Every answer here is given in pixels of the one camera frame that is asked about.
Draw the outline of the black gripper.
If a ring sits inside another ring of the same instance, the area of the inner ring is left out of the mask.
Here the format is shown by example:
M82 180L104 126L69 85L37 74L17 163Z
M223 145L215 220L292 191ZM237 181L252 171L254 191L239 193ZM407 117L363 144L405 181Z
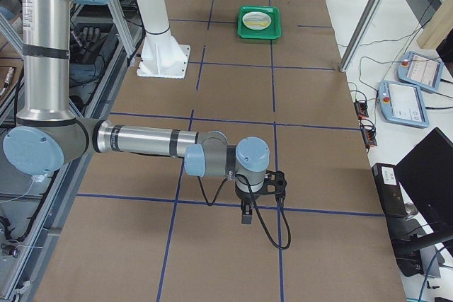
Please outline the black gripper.
M253 217L253 201L255 200L255 195L250 192L244 192L239 187L235 187L236 196L241 200L241 223L242 224L251 224Z

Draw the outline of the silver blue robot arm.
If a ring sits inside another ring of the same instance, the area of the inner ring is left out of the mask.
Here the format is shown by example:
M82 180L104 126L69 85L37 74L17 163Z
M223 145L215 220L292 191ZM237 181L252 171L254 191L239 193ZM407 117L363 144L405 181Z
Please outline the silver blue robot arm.
M7 160L42 175L89 153L181 158L188 175L233 180L242 221L258 214L270 151L258 137L231 145L221 132L132 127L77 117L69 110L70 10L76 0L22 0L25 105L4 138Z

